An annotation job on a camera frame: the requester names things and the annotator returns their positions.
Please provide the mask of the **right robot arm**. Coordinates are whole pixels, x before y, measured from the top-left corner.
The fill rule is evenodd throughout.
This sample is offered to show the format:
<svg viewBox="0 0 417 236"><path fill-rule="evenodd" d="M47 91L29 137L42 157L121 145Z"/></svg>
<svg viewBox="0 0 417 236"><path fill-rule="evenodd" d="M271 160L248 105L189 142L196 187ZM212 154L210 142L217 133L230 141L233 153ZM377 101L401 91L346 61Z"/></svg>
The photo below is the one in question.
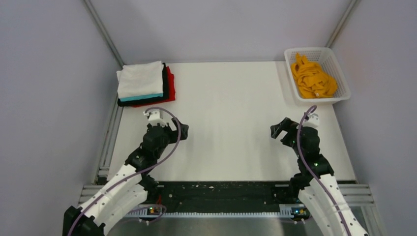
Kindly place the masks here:
<svg viewBox="0 0 417 236"><path fill-rule="evenodd" d="M321 154L318 130L300 126L284 118L270 127L270 136L296 154L299 173L290 179L288 195L295 203L302 203L325 236L366 236L367 230L359 223L343 196L334 170Z"/></svg>

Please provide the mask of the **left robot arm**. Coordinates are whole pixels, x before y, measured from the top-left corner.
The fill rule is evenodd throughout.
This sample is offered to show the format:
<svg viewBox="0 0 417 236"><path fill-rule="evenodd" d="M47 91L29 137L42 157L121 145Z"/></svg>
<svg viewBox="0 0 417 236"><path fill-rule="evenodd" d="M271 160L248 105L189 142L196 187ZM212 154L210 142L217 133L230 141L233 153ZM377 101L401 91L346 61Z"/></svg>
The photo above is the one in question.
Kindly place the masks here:
<svg viewBox="0 0 417 236"><path fill-rule="evenodd" d="M157 184L149 172L161 164L166 147L188 137L189 126L172 118L175 130L168 124L152 121L139 147L118 172L96 194L78 207L64 213L62 235L106 236L134 207L157 199Z"/></svg>

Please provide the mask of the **white t shirt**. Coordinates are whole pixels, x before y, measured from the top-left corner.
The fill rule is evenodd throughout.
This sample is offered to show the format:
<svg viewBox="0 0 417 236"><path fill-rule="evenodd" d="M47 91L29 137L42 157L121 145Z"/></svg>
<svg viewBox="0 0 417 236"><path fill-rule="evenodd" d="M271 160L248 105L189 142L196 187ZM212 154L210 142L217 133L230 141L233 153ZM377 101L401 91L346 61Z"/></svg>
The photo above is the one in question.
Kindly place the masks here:
<svg viewBox="0 0 417 236"><path fill-rule="evenodd" d="M117 71L118 97L163 94L163 68L162 61L124 65Z"/></svg>

